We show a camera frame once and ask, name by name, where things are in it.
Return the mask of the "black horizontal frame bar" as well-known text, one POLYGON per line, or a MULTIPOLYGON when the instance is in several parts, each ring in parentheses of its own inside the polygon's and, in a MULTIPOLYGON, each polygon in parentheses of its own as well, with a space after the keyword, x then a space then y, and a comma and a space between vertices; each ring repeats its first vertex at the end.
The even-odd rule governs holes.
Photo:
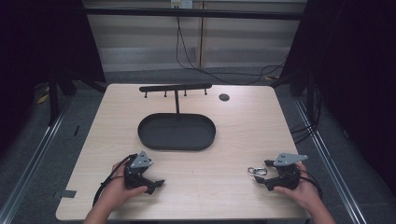
POLYGON ((195 17, 221 19, 257 19, 302 21, 307 18, 304 13, 259 12, 213 9, 172 9, 172 8, 133 8, 133 7, 84 7, 86 14, 122 15, 122 16, 161 16, 161 17, 195 17))

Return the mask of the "black hook stand with tray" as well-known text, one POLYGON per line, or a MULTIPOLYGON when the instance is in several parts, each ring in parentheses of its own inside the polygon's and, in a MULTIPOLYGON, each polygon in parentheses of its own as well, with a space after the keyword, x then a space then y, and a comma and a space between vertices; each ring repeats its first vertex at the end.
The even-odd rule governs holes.
POLYGON ((181 113, 178 93, 191 90, 207 90, 210 83, 178 84, 165 86, 143 86, 139 90, 148 97, 149 92, 163 91, 167 96, 172 91, 175 96, 175 113, 154 113, 143 118, 137 128, 140 142, 150 149, 200 151, 210 147, 216 137, 214 122, 201 114, 181 113))

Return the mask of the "person's left hand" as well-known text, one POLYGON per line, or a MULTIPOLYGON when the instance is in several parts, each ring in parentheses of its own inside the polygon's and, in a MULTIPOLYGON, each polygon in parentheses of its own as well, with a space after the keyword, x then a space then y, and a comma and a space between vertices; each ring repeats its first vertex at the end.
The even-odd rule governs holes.
POLYGON ((148 190, 146 186, 127 189, 124 184, 123 169, 125 163, 113 166, 115 174, 110 177, 110 182, 105 186, 94 208, 100 215, 110 215, 114 210, 121 207, 128 200, 148 190))

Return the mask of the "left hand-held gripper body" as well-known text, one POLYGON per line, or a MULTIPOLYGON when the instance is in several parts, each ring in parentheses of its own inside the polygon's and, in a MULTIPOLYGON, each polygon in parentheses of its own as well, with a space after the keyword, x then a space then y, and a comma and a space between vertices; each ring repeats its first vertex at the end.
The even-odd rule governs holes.
POLYGON ((143 173, 151 165, 151 159, 145 150, 130 156, 130 159, 124 166, 124 184, 127 189, 135 189, 146 186, 143 173))

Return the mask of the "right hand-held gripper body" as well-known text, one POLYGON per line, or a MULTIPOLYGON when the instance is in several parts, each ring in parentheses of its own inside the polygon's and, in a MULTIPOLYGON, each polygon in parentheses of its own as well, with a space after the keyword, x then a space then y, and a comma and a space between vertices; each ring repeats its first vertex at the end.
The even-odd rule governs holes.
POLYGON ((287 189, 296 189, 300 180, 300 171, 297 163, 307 159, 307 155, 280 153, 274 161, 274 166, 281 180, 279 186, 287 189))

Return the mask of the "metal floor rail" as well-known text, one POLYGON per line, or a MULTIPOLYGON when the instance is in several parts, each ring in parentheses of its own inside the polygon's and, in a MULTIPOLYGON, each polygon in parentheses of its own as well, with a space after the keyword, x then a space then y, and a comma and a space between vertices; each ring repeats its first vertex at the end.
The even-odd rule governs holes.
POLYGON ((355 197, 352 195, 345 179, 342 177, 338 167, 332 159, 332 155, 324 143, 319 131, 316 131, 313 128, 311 121, 308 119, 307 109, 303 101, 296 100, 295 104, 352 222, 354 224, 368 224, 360 206, 355 200, 355 197))
POLYGON ((44 160, 56 133, 63 123, 64 114, 68 111, 70 105, 71 102, 67 102, 61 109, 60 114, 47 128, 44 136, 39 142, 39 145, 35 149, 33 158, 27 163, 26 169, 18 180, 15 189, 12 190, 3 208, 0 210, 0 224, 11 224, 41 162, 44 160))

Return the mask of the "grey tape strip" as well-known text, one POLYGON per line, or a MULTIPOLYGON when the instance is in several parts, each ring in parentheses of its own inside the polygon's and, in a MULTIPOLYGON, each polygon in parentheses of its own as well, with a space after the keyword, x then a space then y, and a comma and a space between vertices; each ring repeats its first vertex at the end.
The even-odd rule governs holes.
POLYGON ((77 192, 75 190, 58 190, 52 195, 53 199, 61 200, 62 198, 74 198, 77 192))

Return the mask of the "yellow floor object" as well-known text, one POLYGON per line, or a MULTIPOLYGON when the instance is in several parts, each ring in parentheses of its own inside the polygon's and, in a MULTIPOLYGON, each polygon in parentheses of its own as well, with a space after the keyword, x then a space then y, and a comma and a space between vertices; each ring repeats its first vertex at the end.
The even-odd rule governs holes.
POLYGON ((44 91, 42 93, 42 95, 38 98, 38 100, 36 101, 37 105, 40 105, 42 103, 44 103, 50 96, 50 91, 44 91))

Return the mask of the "dark curtain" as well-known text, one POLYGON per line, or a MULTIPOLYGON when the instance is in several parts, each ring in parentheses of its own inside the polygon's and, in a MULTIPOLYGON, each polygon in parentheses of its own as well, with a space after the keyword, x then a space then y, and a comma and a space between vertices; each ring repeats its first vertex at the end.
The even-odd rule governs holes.
POLYGON ((306 0, 282 75, 314 80, 327 107, 396 196, 396 0, 306 0))
POLYGON ((34 99, 35 86, 55 80, 104 82, 82 0, 0 0, 0 158, 9 151, 34 99))

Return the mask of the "person's right hand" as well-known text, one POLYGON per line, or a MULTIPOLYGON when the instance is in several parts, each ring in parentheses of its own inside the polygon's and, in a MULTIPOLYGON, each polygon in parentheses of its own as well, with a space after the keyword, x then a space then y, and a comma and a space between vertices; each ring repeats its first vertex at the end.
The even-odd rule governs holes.
POLYGON ((309 180, 305 166, 300 162, 297 162, 296 166, 300 170, 300 182, 298 187, 296 189, 274 187, 274 191, 290 197, 308 213, 312 214, 319 209, 322 201, 319 198, 317 188, 309 180))

